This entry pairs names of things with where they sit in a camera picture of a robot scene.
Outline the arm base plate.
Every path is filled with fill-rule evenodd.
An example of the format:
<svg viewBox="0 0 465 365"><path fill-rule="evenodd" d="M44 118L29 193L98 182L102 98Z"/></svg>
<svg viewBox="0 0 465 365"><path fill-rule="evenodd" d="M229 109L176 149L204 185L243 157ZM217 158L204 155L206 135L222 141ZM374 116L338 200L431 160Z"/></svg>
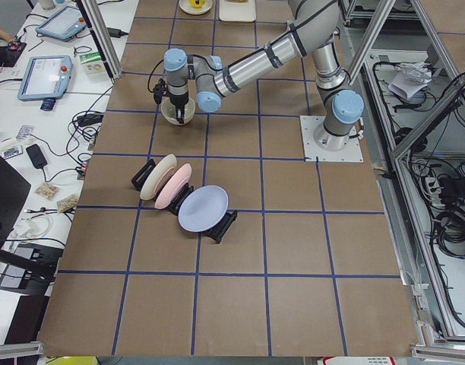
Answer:
<svg viewBox="0 0 465 365"><path fill-rule="evenodd" d="M350 133L337 137L324 129L324 116L300 116L300 129L307 162L363 163L360 139L353 125Z"/></svg>

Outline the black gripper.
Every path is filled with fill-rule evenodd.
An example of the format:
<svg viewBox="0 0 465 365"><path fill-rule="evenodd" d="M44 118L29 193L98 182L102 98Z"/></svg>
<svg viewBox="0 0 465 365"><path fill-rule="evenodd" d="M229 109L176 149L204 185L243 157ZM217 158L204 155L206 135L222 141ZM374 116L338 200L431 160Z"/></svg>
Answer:
<svg viewBox="0 0 465 365"><path fill-rule="evenodd" d="M185 123L185 105L189 101L188 87L186 84L176 87L163 78L160 78L154 85L152 94L156 104L161 104L163 98L168 97L172 105L176 107L176 119L178 123Z"/></svg>

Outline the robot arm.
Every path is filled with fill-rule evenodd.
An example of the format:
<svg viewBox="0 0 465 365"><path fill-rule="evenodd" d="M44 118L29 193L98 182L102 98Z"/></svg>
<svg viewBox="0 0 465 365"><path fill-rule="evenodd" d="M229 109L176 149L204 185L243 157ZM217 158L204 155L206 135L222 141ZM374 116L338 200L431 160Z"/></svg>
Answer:
<svg viewBox="0 0 465 365"><path fill-rule="evenodd" d="M363 99L350 87L347 72L338 62L334 32L340 16L336 1L290 1L293 20L274 40L234 62L223 65L219 56L188 54L168 49L163 56L164 78L151 89L156 104L164 97L174 107L174 120L185 121L189 101L188 83L195 81L198 107L215 113L222 100L261 76L283 67L295 58L311 56L315 83L326 117L316 130L323 148L332 140L345 140L364 110Z"/></svg>

